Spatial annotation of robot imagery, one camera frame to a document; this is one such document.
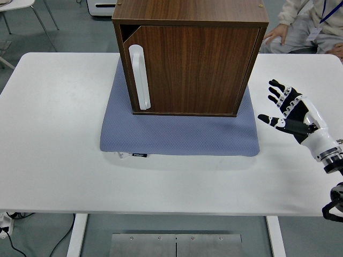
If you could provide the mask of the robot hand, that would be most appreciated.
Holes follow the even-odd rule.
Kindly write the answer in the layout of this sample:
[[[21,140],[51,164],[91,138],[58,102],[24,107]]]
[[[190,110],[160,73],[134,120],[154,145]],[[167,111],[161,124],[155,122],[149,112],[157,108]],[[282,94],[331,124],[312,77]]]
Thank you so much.
[[[341,147],[330,136],[326,122],[309,98],[295,88],[282,85],[274,79],[269,81],[269,85],[268,99],[275,104],[283,117],[260,114],[258,119],[278,131],[292,134],[299,144],[310,150],[318,162],[341,159]]]

